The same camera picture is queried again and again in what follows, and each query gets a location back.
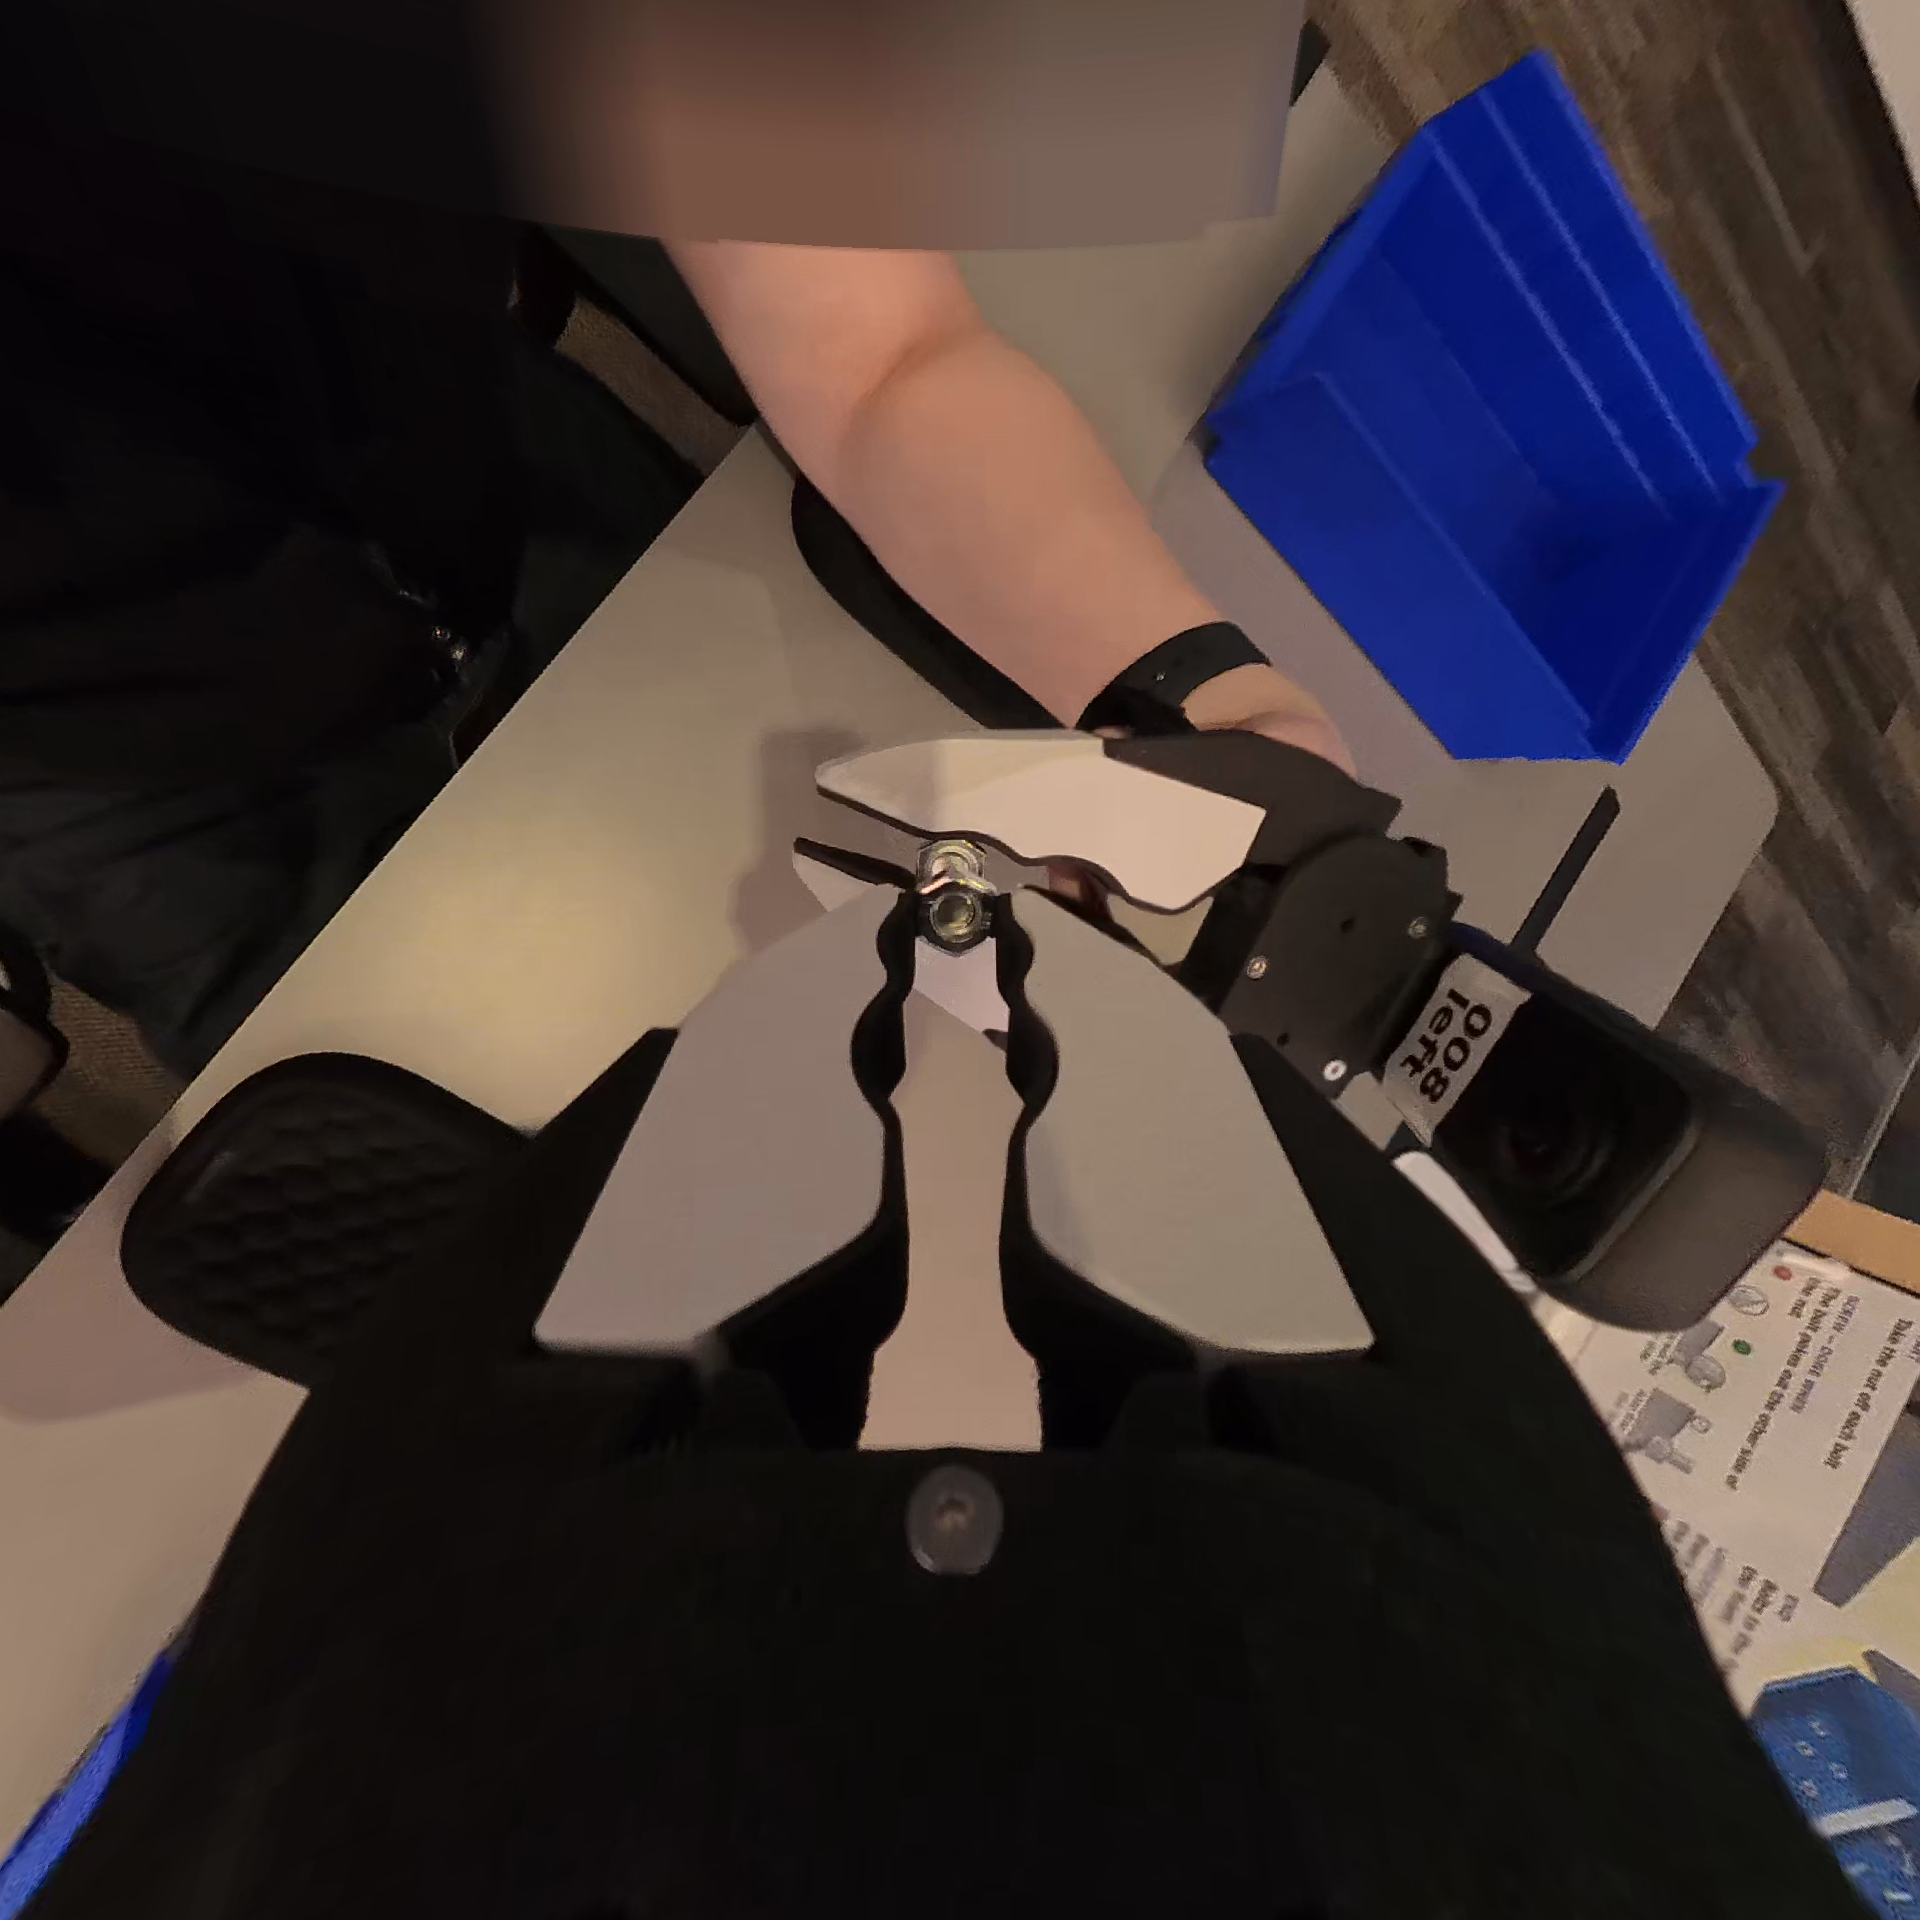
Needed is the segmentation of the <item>person's left hand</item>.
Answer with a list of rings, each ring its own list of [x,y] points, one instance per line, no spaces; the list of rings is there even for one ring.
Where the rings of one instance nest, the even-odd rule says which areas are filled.
[[[1347,740],[1327,706],[1275,666],[1244,664],[1203,682],[1182,703],[1182,715],[1199,731],[1257,731],[1358,778]]]

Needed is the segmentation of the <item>person's left forearm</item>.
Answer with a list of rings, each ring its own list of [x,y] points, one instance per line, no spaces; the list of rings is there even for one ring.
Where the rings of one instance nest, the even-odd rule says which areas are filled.
[[[1218,619],[1069,393],[947,252],[670,237],[792,467],[889,578],[1051,719]]]

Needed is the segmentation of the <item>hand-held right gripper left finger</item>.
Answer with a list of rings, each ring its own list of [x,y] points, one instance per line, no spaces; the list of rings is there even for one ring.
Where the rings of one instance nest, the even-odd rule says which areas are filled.
[[[911,983],[900,891],[859,891],[734,963],[670,1043],[535,1342],[690,1357],[880,1224]]]

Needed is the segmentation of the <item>blue plastic bin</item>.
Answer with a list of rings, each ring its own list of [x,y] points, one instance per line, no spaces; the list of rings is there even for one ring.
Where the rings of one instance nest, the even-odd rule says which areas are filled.
[[[1403,140],[1199,444],[1456,760],[1624,763],[1784,501],[1546,48]]]
[[[139,1748],[153,1716],[156,1698],[175,1664],[175,1650],[168,1647],[138,1680],[128,1705],[94,1733],[73,1773],[49,1791],[32,1821],[3,1859],[3,1918],[21,1918],[57,1864],[69,1856],[82,1830],[97,1813],[108,1786],[121,1776],[131,1754]]]

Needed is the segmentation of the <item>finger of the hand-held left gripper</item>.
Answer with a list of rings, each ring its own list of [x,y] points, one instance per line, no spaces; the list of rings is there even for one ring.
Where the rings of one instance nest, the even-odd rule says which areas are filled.
[[[1085,731],[968,731],[820,763],[816,791],[921,842],[993,847],[1024,870],[1070,866],[1172,916],[1252,854],[1263,806],[1177,781]]]
[[[792,872],[820,908],[842,908],[867,891],[896,891],[911,905],[916,931],[916,852],[911,866],[896,860],[797,839]],[[981,1033],[1002,1038],[1009,1010],[995,973],[995,938],[969,953],[940,953],[916,938],[916,995]]]

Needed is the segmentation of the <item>black wristband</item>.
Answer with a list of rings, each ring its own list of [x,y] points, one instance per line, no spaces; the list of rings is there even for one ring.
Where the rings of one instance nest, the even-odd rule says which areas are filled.
[[[1119,731],[1125,737],[1169,737],[1194,731],[1189,698],[1236,670],[1270,660],[1231,619],[1189,627],[1123,666],[1082,711],[1079,731]]]

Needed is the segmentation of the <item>black textured elbow pad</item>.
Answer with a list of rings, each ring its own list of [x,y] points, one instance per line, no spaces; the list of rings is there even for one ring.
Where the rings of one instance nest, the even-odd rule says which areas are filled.
[[[117,1260],[168,1330],[312,1389],[527,1143],[404,1068],[296,1054],[235,1084],[168,1154]]]

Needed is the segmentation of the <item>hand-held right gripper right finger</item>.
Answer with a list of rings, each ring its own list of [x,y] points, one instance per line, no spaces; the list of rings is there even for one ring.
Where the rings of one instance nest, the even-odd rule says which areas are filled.
[[[1009,900],[1002,961],[1037,1252],[1209,1357],[1372,1353],[1228,1030],[1058,900]]]

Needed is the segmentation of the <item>black tape strip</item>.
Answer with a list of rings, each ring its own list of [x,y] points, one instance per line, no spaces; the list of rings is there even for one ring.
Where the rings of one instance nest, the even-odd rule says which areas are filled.
[[[1520,958],[1538,958],[1540,940],[1563,914],[1574,887],[1587,875],[1598,850],[1608,842],[1609,830],[1618,818],[1618,792],[1615,786],[1602,786],[1587,809],[1583,824],[1574,830],[1568,850],[1560,852],[1557,866],[1552,870],[1549,883],[1536,896],[1530,908],[1525,911],[1518,931],[1507,938],[1507,948]]]

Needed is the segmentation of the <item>instruction sheet display board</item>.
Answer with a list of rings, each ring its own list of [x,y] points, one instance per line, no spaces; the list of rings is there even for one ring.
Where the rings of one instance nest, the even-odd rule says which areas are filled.
[[[1536,1315],[1870,1918],[1918,1918],[1918,1224],[1821,1195],[1684,1332]]]

